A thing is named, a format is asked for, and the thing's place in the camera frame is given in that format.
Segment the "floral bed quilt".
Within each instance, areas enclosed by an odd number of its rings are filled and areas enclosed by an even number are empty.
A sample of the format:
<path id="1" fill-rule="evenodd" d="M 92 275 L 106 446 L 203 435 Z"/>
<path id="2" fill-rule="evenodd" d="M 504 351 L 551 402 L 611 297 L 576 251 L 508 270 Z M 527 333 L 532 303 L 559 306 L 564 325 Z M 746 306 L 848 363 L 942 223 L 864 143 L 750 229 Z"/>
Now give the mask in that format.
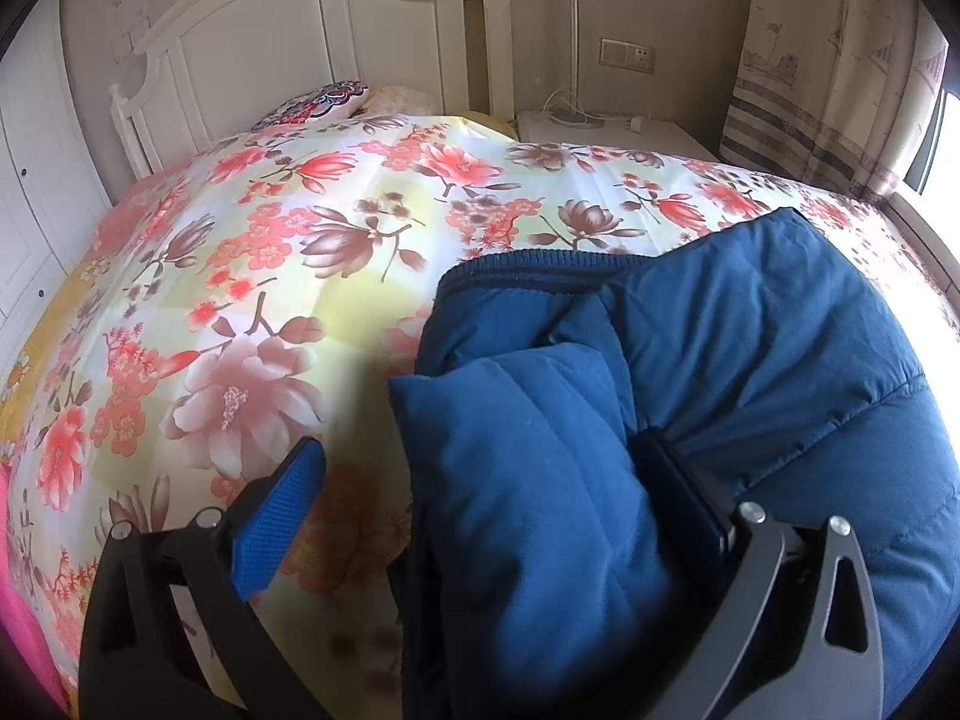
<path id="1" fill-rule="evenodd" d="M 716 161 L 515 142 L 462 117 L 224 138 L 135 184 L 2 379 L 14 585 L 76 700 L 112 523 L 228 505 L 306 434 L 331 481 L 254 608 L 345 718 L 400 712 L 386 569 L 409 538 L 387 382 L 451 266 L 523 249 L 658 255 L 792 206 L 871 280 L 958 416 L 958 298 L 884 211 Z"/>

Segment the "white wooden headboard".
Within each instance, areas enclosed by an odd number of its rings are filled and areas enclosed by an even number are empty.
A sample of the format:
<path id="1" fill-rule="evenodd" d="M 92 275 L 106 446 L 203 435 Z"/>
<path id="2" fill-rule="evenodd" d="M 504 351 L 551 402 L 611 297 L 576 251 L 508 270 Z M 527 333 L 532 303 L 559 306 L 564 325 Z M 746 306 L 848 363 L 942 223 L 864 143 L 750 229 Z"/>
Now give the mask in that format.
<path id="1" fill-rule="evenodd" d="M 446 114 L 516 112 L 509 0 L 179 0 L 135 52 L 145 81 L 114 88 L 110 115 L 139 179 L 340 80 L 425 91 Z"/>

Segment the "patterned window curtain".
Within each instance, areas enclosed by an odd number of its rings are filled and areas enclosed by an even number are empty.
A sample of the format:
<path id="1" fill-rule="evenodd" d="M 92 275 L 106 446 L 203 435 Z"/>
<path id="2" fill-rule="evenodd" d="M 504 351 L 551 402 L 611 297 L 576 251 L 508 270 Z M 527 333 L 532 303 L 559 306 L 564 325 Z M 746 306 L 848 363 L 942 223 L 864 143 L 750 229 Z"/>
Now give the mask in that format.
<path id="1" fill-rule="evenodd" d="M 947 54 L 921 0 L 750 0 L 719 154 L 878 205 L 921 148 Z"/>

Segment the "yellow pillow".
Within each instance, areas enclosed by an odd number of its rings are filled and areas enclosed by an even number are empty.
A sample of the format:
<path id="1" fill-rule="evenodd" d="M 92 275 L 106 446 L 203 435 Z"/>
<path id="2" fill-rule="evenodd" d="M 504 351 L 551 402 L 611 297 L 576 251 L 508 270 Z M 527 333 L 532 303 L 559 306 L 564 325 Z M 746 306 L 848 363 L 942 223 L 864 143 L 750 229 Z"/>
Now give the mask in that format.
<path id="1" fill-rule="evenodd" d="M 485 112 L 480 112 L 480 110 L 464 110 L 464 112 L 459 112 L 459 117 L 480 125 L 480 127 L 485 127 L 488 128 L 488 130 L 500 133 L 500 135 L 505 135 L 505 137 L 511 138 L 511 140 L 515 142 L 519 140 L 516 128 L 509 122 L 498 119 L 498 117 L 493 117 L 493 115 L 485 114 Z"/>

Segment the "beige pillow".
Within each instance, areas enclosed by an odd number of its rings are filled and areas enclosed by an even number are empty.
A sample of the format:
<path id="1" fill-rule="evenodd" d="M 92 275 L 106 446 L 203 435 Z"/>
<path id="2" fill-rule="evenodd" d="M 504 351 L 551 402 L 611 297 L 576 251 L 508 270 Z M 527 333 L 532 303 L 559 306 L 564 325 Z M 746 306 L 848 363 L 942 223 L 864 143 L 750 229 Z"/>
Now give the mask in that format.
<path id="1" fill-rule="evenodd" d="M 406 86 L 378 86 L 364 101 L 368 115 L 441 115 L 443 106 L 430 93 Z"/>

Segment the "wall power socket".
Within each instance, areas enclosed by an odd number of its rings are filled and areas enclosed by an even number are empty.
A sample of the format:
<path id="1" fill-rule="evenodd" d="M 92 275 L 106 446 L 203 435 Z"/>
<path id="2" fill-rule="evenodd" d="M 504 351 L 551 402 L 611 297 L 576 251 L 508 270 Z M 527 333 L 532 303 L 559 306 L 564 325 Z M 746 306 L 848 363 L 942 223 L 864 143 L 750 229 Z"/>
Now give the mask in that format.
<path id="1" fill-rule="evenodd" d="M 599 47 L 599 64 L 602 67 L 637 71 L 652 75 L 656 68 L 656 51 L 641 44 L 602 37 Z"/>

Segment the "colourful patterned pillow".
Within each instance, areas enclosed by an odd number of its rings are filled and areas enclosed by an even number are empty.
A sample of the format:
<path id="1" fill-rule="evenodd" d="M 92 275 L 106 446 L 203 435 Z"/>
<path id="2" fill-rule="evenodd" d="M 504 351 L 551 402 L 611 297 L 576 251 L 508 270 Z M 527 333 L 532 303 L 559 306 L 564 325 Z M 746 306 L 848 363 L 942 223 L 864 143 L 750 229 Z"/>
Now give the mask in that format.
<path id="1" fill-rule="evenodd" d="M 350 119 L 370 97 L 371 88 L 358 80 L 343 80 L 300 94 L 270 110 L 252 125 L 252 132 L 284 125 Z"/>

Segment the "white bedside table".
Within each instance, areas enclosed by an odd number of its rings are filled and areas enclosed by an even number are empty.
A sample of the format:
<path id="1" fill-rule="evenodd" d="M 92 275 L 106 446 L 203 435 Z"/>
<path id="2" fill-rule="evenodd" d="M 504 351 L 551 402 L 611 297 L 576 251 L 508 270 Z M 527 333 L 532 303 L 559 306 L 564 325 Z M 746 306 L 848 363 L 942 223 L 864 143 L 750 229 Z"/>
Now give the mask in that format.
<path id="1" fill-rule="evenodd" d="M 711 151 L 672 122 L 644 119 L 640 132 L 633 132 L 625 122 L 613 121 L 605 121 L 599 128 L 567 127 L 541 110 L 523 110 L 517 114 L 517 126 L 523 142 L 615 146 L 716 161 Z"/>

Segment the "blue quilted puffer jacket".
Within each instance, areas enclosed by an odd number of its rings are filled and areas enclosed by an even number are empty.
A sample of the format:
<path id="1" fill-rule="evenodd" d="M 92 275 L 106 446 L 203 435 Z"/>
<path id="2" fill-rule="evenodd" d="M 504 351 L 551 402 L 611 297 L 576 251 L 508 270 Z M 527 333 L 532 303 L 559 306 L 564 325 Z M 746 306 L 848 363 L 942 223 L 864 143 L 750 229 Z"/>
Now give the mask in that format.
<path id="1" fill-rule="evenodd" d="M 405 717 L 892 718 L 957 629 L 946 423 L 797 211 L 457 265 L 391 405 Z"/>

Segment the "white wardrobe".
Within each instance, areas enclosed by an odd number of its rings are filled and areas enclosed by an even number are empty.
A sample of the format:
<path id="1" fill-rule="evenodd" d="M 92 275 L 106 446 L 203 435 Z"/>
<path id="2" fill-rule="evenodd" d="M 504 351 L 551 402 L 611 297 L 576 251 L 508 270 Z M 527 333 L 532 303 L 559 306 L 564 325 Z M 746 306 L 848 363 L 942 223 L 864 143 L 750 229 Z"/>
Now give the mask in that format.
<path id="1" fill-rule="evenodd" d="M 2 59 L 2 371 L 75 268 L 110 200 L 76 117 L 62 0 L 37 0 Z"/>

